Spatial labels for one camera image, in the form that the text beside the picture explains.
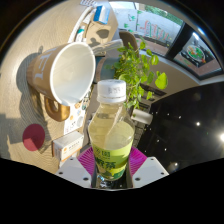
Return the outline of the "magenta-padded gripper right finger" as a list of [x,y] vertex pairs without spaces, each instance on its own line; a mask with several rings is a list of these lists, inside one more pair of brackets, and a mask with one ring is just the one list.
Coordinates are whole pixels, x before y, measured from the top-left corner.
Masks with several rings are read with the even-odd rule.
[[126,171],[128,188],[140,188],[168,175],[155,157],[147,157],[137,148],[131,148]]

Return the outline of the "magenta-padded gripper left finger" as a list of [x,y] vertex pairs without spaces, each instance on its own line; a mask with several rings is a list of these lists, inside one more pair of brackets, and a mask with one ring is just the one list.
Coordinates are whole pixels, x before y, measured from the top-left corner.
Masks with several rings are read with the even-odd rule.
[[97,175],[93,149],[89,147],[78,157],[67,159],[56,175],[84,188],[95,187]]

